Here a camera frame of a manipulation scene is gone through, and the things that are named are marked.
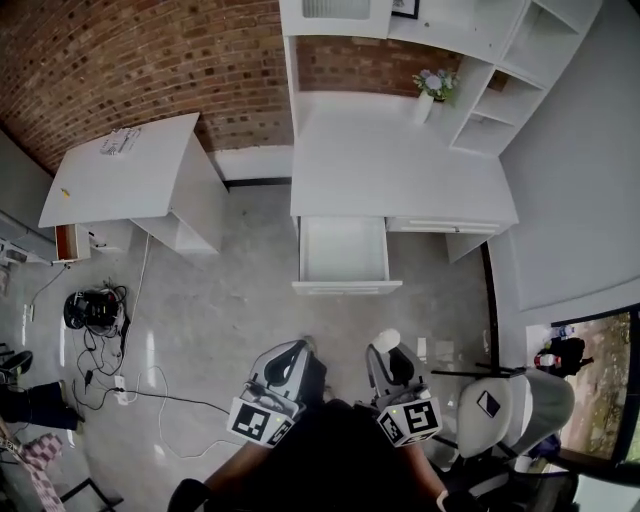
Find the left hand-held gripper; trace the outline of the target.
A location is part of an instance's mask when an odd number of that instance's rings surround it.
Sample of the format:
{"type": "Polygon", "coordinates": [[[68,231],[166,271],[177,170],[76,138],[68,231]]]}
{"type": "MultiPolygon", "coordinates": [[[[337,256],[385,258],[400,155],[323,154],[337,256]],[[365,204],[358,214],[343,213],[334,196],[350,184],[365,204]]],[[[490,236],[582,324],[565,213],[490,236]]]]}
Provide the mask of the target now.
{"type": "Polygon", "coordinates": [[[309,405],[314,362],[314,347],[306,339],[259,355],[232,401],[227,431],[268,449],[276,447],[309,405]]]}

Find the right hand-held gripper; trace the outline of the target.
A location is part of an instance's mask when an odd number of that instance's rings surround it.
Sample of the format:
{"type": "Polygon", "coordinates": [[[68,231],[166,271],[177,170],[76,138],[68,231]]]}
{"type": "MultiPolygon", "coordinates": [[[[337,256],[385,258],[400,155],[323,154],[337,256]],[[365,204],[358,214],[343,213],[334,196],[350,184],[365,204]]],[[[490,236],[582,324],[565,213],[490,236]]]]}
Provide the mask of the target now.
{"type": "Polygon", "coordinates": [[[426,441],[442,427],[439,403],[427,384],[425,364],[406,345],[380,351],[366,349],[368,377],[374,390],[372,406],[378,426],[398,448],[426,441]]]}

